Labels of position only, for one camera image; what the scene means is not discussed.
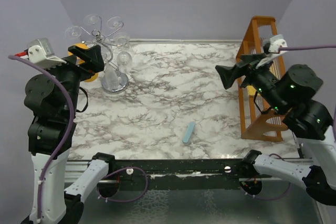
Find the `clear ribbed wine glass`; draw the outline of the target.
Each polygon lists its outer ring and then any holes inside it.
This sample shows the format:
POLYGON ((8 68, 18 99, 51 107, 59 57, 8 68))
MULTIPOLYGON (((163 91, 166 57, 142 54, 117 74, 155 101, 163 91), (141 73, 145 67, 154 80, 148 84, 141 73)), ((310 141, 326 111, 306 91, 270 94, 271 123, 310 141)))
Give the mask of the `clear ribbed wine glass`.
POLYGON ((105 69, 105 80, 106 80, 106 87, 109 90, 115 90, 119 86, 119 79, 115 72, 115 69, 107 64, 105 69))

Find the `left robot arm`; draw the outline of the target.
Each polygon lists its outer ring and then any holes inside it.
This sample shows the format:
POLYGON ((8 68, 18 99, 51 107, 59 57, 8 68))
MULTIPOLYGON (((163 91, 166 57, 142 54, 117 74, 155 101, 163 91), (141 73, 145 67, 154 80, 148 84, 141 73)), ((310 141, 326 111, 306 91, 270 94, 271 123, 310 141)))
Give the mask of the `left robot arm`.
POLYGON ((58 58, 49 45, 35 43, 15 55, 40 71, 25 87, 25 107, 34 115, 28 150, 34 165, 34 201, 25 223, 78 223, 84 203, 98 182, 115 175, 115 157, 97 153, 84 173, 65 187, 65 170, 76 128, 80 83, 103 71, 100 46, 69 47, 58 58))

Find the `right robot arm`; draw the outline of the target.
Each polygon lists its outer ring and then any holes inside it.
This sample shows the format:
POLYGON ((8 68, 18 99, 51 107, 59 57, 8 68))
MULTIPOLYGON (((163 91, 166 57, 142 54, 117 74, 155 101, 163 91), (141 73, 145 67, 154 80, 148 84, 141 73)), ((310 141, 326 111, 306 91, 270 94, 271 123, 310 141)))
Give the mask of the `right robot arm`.
POLYGON ((278 79, 265 54, 242 55, 234 66, 216 65, 223 86, 229 89, 244 77, 241 87, 253 86, 282 122, 309 147, 317 164, 295 165, 251 150, 241 162, 249 178, 269 175, 303 188, 324 205, 335 206, 335 120, 313 96, 323 81, 307 65, 296 64, 278 79))

